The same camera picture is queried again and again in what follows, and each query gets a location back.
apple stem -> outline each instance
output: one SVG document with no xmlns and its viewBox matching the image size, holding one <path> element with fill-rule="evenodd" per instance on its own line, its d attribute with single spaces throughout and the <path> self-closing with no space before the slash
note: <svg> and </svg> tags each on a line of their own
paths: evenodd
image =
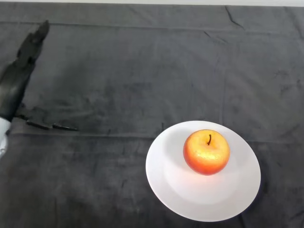
<svg viewBox="0 0 304 228">
<path fill-rule="evenodd" d="M 208 145 L 210 145 L 210 142 L 211 142 L 211 134 L 209 136 L 210 136 L 210 139 L 209 139 L 209 142 L 207 143 Z"/>
</svg>

table surface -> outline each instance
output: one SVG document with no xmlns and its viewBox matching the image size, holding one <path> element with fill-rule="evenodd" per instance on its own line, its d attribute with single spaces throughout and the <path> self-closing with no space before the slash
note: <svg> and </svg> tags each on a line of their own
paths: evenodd
<svg viewBox="0 0 304 228">
<path fill-rule="evenodd" d="M 0 3 L 0 66 L 51 23 L 24 103 L 79 132 L 14 120 L 0 161 L 1 228 L 301 228 L 304 9 Z M 206 120 L 241 135 L 262 183 L 232 219 L 166 208 L 145 174 L 164 129 Z"/>
</svg>

white plate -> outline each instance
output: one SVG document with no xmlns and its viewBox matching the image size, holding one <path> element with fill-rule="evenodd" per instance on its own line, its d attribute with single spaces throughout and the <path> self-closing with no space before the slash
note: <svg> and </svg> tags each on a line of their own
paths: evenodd
<svg viewBox="0 0 304 228">
<path fill-rule="evenodd" d="M 204 176 L 185 162 L 183 146 L 195 131 L 221 133 L 230 159 L 220 172 Z M 175 213 L 197 221 L 221 221 L 244 211 L 257 195 L 261 172 L 256 155 L 234 131 L 211 122 L 189 121 L 163 131 L 146 159 L 148 182 L 160 201 Z"/>
</svg>

dark gray tablecloth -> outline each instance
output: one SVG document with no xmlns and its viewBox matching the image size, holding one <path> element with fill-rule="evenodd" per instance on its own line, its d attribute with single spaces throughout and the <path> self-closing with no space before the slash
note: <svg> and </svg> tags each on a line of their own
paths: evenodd
<svg viewBox="0 0 304 228">
<path fill-rule="evenodd" d="M 0 161 L 1 228 L 301 228 L 304 9 L 0 3 L 0 66 L 51 29 L 24 103 L 80 132 L 15 120 Z M 262 183 L 241 216 L 200 223 L 153 194 L 154 138 L 220 123 L 253 148 Z"/>
</svg>

red apple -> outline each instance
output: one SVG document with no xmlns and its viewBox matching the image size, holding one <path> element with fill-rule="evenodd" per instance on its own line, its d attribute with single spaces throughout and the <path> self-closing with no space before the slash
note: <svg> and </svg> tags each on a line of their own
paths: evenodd
<svg viewBox="0 0 304 228">
<path fill-rule="evenodd" d="M 212 175 L 228 163 L 230 148 L 226 139 L 213 130 L 192 133 L 184 144 L 186 163 L 196 172 Z"/>
</svg>

